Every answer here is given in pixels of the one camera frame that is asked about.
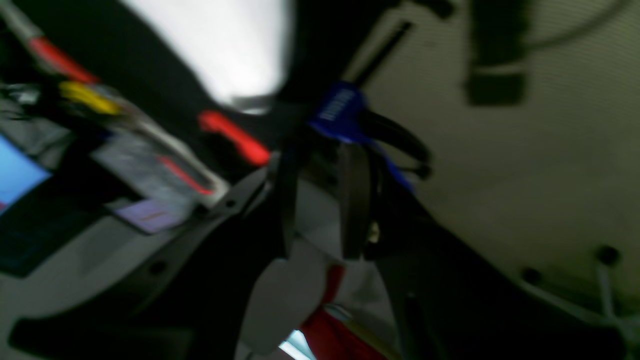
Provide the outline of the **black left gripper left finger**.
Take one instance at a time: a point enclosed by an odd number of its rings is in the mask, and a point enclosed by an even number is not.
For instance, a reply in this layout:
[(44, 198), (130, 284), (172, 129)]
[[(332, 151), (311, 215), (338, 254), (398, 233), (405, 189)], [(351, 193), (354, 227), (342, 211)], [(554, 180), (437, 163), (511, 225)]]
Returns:
[(295, 237), (298, 189), (298, 150), (288, 142), (275, 153), (272, 167), (272, 212), (278, 257), (288, 259)]

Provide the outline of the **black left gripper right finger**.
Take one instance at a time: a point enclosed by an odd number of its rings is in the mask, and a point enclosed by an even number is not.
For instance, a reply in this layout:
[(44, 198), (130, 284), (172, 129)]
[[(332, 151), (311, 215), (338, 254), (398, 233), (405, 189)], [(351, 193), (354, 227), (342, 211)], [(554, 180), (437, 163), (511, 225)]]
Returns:
[(342, 143), (338, 150), (338, 202), (340, 243), (346, 260), (358, 260), (379, 241), (374, 221), (376, 172), (364, 146)]

